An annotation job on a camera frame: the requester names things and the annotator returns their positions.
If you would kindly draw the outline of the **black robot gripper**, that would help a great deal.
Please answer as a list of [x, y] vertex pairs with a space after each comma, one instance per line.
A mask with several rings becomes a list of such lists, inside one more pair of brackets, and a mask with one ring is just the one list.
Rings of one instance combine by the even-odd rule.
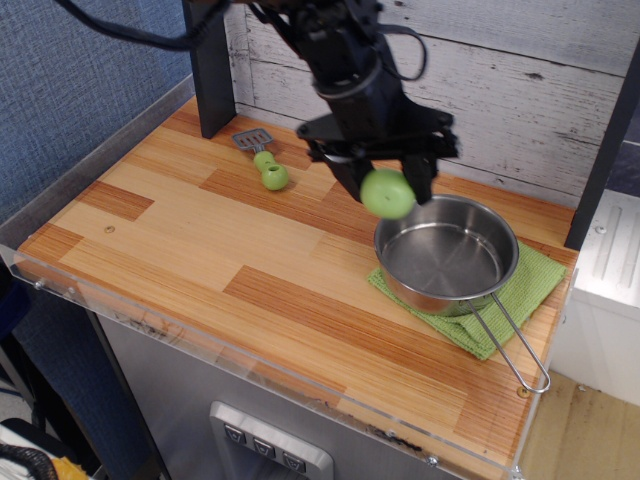
[[[398, 80], [381, 74], [375, 79], [327, 85], [314, 83], [330, 112], [301, 124], [299, 138], [331, 154], [352, 150], [370, 159], [400, 159], [416, 202], [432, 198], [437, 160], [458, 156], [458, 139], [451, 114], [410, 100]], [[335, 179], [358, 203], [361, 185], [374, 169], [369, 160], [325, 157]]]

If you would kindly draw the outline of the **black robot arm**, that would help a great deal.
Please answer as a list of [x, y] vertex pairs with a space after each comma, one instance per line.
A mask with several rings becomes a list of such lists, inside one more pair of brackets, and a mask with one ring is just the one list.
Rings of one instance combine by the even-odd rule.
[[412, 35], [379, 21], [378, 1], [255, 1], [254, 15], [271, 25], [309, 67], [329, 114], [301, 124], [315, 162], [325, 163], [356, 200], [375, 160], [397, 160], [418, 204], [432, 197], [437, 162], [458, 155], [451, 114], [422, 106], [403, 89], [408, 77], [386, 37]]

